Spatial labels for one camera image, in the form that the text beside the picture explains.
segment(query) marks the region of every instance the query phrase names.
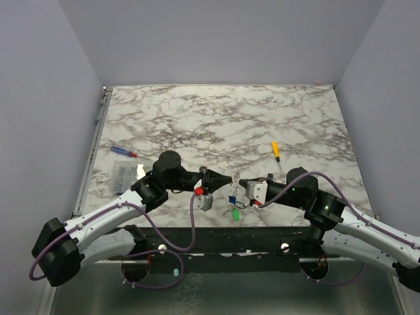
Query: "marble table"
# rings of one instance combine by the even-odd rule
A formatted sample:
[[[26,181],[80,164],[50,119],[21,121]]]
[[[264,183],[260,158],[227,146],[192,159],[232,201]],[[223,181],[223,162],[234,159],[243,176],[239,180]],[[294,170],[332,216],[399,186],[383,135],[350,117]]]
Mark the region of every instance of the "marble table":
[[[284,173],[271,150],[275,140]],[[110,151],[119,146],[155,161],[166,150],[177,151],[182,165],[201,165],[249,179],[285,173],[298,166],[320,171],[341,187],[360,210],[373,215],[362,176],[333,87],[160,85],[115,87],[100,138],[83,213],[113,200],[110,181],[115,161],[130,160]],[[324,180],[320,188],[334,192]],[[196,226],[307,226],[303,211],[271,205],[241,210],[234,221],[228,206],[232,187],[214,193],[210,211],[195,211]],[[244,200],[240,188],[238,199]],[[169,200],[150,214],[158,226],[190,226],[190,193],[169,193]],[[130,224],[148,226],[142,217]]]

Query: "gray wall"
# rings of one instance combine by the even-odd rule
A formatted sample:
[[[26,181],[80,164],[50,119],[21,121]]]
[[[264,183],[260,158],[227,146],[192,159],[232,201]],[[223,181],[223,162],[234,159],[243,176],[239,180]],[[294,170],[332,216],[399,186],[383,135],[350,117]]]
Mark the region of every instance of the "gray wall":
[[[105,85],[333,83],[383,0],[59,0]]]
[[[388,0],[337,87],[381,220],[420,235],[420,1]],[[413,295],[420,313],[420,295]]]
[[[70,217],[103,91],[56,0],[3,1],[0,43],[0,314],[34,314],[30,252]]]

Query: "yellow handle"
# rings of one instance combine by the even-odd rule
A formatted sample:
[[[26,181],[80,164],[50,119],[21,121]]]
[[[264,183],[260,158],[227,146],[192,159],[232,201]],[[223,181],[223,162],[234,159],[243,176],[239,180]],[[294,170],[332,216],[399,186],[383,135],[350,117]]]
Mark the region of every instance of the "yellow handle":
[[[280,157],[280,155],[279,155],[279,153],[278,153],[278,148],[277,148],[276,141],[271,142],[271,147],[273,148],[273,153],[274,153],[274,156],[275,156],[276,158]]]

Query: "red component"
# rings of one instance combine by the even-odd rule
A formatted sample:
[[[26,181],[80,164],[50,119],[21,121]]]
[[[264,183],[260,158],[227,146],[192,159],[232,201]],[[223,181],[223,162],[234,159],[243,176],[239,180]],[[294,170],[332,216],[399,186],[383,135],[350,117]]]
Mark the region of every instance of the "red component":
[[[200,196],[202,194],[204,194],[204,189],[201,187],[198,187],[196,189],[194,189],[194,192],[196,193],[197,196]]]

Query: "green tag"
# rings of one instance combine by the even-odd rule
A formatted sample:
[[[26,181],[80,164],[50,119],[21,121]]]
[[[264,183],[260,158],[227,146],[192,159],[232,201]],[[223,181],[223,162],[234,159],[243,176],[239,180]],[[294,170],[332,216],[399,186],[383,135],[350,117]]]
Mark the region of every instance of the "green tag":
[[[239,211],[235,207],[232,208],[232,218],[234,218],[234,221],[239,220]]]

